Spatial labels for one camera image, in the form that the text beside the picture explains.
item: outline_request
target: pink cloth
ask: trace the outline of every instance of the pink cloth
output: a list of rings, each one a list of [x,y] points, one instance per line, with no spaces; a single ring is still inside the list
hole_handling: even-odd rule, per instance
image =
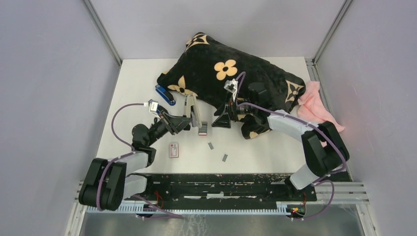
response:
[[[297,111],[299,118],[306,121],[323,123],[330,121],[342,132],[345,127],[338,124],[334,117],[325,109],[319,95],[320,82],[310,81],[305,87],[305,93],[298,99],[300,108]]]

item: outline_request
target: black pillow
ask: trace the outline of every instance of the black pillow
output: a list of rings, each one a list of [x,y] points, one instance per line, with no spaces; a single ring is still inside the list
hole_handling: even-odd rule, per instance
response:
[[[246,77],[238,97],[248,98],[248,85],[262,82],[272,96],[270,108],[273,110],[290,112],[298,97],[305,92],[305,83],[300,77],[267,60],[228,47],[202,32],[186,43],[178,62],[168,72],[162,73],[157,83],[183,95],[194,93],[198,99],[219,108],[226,98],[225,82],[243,71]],[[248,122],[242,127],[246,139],[268,131],[257,127],[251,119],[244,122]]]

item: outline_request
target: white table surface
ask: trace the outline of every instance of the white table surface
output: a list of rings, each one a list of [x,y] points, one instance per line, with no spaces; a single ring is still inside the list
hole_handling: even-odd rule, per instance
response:
[[[304,81],[310,81],[303,57],[265,58],[278,67],[291,72]],[[111,159],[130,151],[111,132],[113,114],[127,103],[159,101],[172,115],[183,115],[184,97],[172,92],[175,106],[169,106],[155,91],[156,79],[169,70],[177,59],[126,59],[120,69],[109,113],[98,148],[97,157]],[[152,145],[156,149],[154,163],[139,173],[293,173],[305,164],[300,142],[278,131],[271,131],[251,140],[245,140],[240,132],[242,123],[232,122],[231,129],[211,128],[215,120],[215,108],[198,101],[202,120],[208,122],[208,135],[198,136],[198,128],[182,131],[177,135],[166,134]],[[139,123],[147,127],[154,116],[148,108],[132,106],[123,109],[115,120],[115,131],[131,143],[132,128]],[[179,144],[179,158],[168,157],[169,143]],[[228,154],[226,162],[223,155]]]

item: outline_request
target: gray floor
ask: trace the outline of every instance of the gray floor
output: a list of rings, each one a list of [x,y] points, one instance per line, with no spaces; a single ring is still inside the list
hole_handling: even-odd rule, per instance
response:
[[[307,207],[307,215],[323,206]],[[142,221],[133,215],[87,213],[82,236],[363,236],[354,205],[331,206],[318,218],[291,222],[284,216],[189,215]]]

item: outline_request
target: red and white box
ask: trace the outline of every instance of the red and white box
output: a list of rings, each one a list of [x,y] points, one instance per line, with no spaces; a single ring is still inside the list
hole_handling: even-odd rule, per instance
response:
[[[170,156],[170,158],[179,157],[178,143],[170,144],[169,156]]]

